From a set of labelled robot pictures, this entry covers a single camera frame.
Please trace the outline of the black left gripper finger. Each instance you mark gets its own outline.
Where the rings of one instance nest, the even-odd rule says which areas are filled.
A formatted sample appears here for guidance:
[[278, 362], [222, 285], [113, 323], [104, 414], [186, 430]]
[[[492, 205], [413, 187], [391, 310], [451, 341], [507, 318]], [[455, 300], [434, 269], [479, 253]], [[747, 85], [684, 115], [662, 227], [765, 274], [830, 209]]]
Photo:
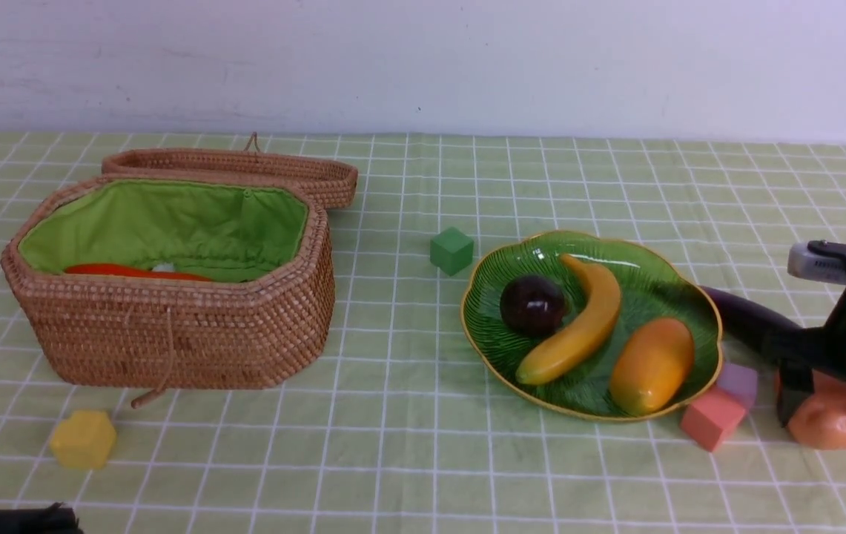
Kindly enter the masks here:
[[0, 508], [0, 533], [81, 533], [73, 508], [54, 503], [42, 508]]

